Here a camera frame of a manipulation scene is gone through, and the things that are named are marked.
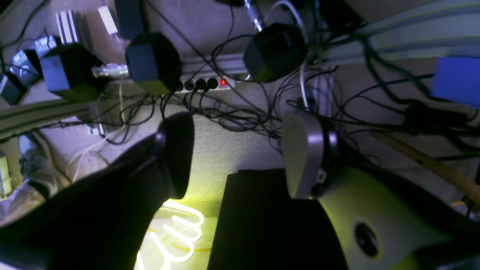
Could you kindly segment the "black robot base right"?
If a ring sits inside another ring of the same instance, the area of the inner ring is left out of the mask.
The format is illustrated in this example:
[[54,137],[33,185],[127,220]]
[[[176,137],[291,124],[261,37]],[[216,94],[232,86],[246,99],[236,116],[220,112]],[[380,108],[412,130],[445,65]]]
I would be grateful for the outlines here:
[[307,51],[300,29],[275,23],[253,37],[242,60],[253,81],[271,83],[301,66]]

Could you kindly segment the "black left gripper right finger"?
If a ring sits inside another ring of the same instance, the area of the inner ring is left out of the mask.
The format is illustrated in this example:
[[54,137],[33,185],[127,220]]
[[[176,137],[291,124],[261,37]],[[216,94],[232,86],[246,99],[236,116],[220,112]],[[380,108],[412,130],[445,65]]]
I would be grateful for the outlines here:
[[282,123],[291,198],[326,212],[351,270],[478,270],[479,222],[385,170],[307,111]]

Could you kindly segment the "black robot base left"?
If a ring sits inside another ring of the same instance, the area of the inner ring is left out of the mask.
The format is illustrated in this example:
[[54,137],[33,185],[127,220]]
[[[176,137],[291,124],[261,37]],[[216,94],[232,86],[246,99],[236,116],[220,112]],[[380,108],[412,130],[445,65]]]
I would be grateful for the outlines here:
[[127,46],[130,78],[152,96],[179,90],[182,63],[175,46],[162,33],[142,33]]

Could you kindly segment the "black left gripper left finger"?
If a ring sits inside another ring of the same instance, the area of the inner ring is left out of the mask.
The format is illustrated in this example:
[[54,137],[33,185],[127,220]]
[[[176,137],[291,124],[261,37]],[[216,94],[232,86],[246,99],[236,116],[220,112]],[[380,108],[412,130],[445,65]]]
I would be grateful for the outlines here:
[[146,231],[188,188],[194,122],[165,118],[107,168],[1,229],[1,263],[19,270],[132,270]]

